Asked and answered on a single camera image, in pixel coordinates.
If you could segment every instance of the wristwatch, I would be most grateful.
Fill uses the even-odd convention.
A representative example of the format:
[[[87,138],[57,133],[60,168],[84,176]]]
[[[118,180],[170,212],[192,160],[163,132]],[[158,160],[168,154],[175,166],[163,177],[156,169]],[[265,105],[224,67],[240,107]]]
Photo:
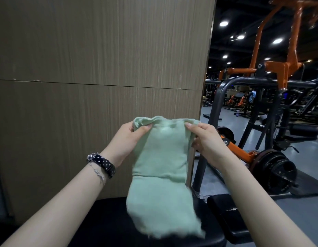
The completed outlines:
[[[108,174],[109,178],[112,178],[116,173],[115,166],[112,165],[110,161],[99,155],[98,152],[89,154],[87,161],[88,163],[94,162],[95,164],[99,165]]]

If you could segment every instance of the gray floor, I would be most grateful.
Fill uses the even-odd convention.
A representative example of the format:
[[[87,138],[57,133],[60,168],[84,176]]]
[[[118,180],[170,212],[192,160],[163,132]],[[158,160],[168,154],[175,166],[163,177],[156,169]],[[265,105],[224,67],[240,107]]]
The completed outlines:
[[[202,107],[201,122],[208,123],[208,119],[202,114],[209,114],[211,107]],[[222,109],[220,117],[223,119],[219,122],[219,126],[226,126],[230,128],[235,140],[239,142],[244,129],[248,123],[248,119],[243,117],[236,117],[232,111]],[[260,132],[253,130],[247,143],[245,150],[255,149],[255,145],[259,138]],[[293,144],[300,153],[297,153],[292,148],[284,151],[284,154],[295,163],[297,168],[314,178],[318,179],[318,140],[310,142],[302,142]],[[210,195],[228,193],[227,188],[214,175],[212,170],[207,167],[203,178],[200,193],[207,198]],[[318,246],[318,197],[303,198],[303,199],[281,199],[277,204],[284,210],[284,212],[305,232],[306,235]],[[249,247],[255,246],[254,243],[241,244],[239,246]]]

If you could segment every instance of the black metal frame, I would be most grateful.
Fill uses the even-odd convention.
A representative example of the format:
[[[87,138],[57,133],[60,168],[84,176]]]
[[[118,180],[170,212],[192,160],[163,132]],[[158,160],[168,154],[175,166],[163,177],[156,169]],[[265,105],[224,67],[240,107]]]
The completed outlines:
[[[231,87],[232,85],[255,86],[255,87],[277,87],[278,86],[277,80],[264,79],[264,78],[253,78],[253,77],[232,77],[232,78],[229,78],[223,82],[215,81],[215,80],[206,80],[205,82],[212,83],[212,84],[220,84],[219,88],[216,91],[213,107],[212,107],[212,110],[210,112],[210,117],[209,117],[209,121],[208,121],[208,124],[213,125],[215,128],[217,128],[217,126],[218,126],[219,115],[220,115],[220,112],[221,112],[221,109],[223,106],[224,97],[225,97],[225,94],[226,94],[227,89],[229,87]],[[317,86],[317,84],[314,82],[288,81],[288,87],[315,88],[316,86]],[[207,160],[203,156],[200,156],[197,170],[196,170],[195,176],[194,176],[194,181],[192,184],[192,189],[195,193],[200,192],[201,183],[203,180],[203,176],[205,174],[205,169],[206,169],[207,163],[208,163]],[[214,170],[215,174],[223,181],[223,177],[222,177],[221,173],[214,168],[213,168],[213,170]]]

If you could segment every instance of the recessed ceiling light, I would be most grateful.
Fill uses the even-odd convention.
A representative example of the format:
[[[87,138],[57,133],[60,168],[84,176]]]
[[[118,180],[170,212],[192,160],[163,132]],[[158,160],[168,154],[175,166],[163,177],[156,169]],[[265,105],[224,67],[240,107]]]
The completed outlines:
[[[221,23],[219,24],[221,27],[225,27],[229,24],[229,21],[221,21]]]
[[[273,41],[273,44],[279,44],[279,43],[282,42],[282,41],[283,41],[282,38],[278,38],[278,39],[275,39],[275,40]]]

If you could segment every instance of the wooden wall panel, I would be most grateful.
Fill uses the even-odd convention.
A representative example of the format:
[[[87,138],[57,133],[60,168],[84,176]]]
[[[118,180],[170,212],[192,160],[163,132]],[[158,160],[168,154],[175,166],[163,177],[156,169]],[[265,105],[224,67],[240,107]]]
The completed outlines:
[[[137,116],[198,118],[202,91],[0,81],[0,176],[17,222],[28,219]],[[100,198],[126,196],[131,162]]]
[[[0,0],[0,79],[201,90],[215,0]]]

